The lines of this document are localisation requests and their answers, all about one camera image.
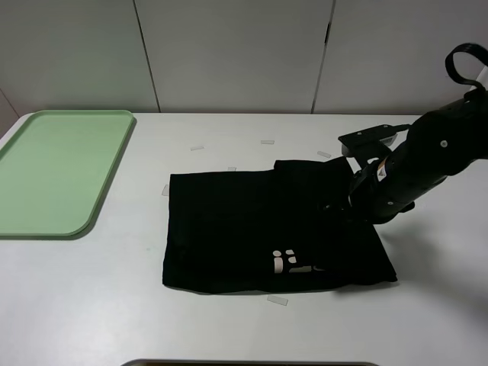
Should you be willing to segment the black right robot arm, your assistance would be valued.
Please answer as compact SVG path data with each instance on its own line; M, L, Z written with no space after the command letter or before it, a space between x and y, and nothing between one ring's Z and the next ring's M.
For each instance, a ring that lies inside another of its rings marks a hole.
M339 137L360 170L348 191L348 215L373 224L415 207L446 178L487 158L487 91L475 88L413 124L381 125Z

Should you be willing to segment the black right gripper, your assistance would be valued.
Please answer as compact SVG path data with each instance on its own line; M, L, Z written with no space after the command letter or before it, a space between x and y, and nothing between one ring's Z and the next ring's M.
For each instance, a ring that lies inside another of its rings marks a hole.
M327 198L322 205L322 215L328 221L336 223L365 221L365 218L350 205L348 198Z

